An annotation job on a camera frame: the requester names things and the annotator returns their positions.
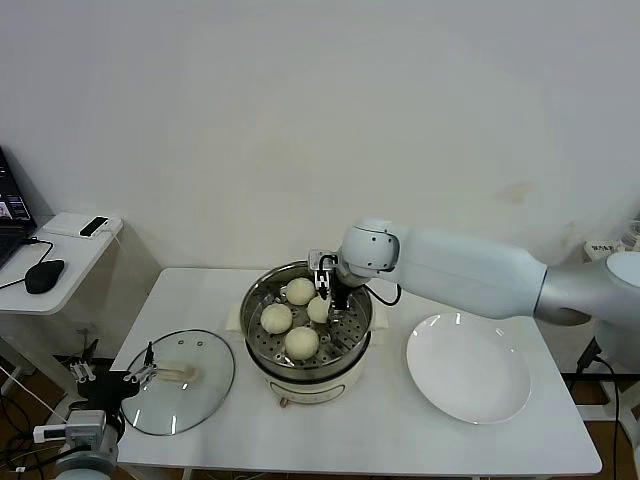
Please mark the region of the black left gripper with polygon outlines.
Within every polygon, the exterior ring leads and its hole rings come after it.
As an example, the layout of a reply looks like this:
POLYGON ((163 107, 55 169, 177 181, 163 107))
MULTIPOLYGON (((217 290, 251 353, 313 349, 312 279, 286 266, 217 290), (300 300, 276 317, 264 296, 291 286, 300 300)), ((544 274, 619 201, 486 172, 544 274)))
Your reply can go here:
POLYGON ((70 362, 69 370, 78 384, 78 394, 86 400, 87 410, 101 410, 107 415, 117 415, 124 400, 136 396, 139 383, 146 382, 157 370, 153 343, 148 342, 142 366, 127 375, 104 374, 96 376, 92 360, 98 341, 94 340, 82 354, 70 362))

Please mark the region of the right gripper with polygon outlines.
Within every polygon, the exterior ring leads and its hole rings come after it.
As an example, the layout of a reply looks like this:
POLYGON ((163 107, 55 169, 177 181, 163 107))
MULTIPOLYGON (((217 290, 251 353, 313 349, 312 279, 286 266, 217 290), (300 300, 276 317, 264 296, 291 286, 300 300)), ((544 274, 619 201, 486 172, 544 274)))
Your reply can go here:
POLYGON ((337 252, 321 249, 309 251, 308 270, 316 291, 323 300, 326 300, 332 288, 332 306, 335 310, 349 308, 350 288, 347 286, 343 267, 337 252))

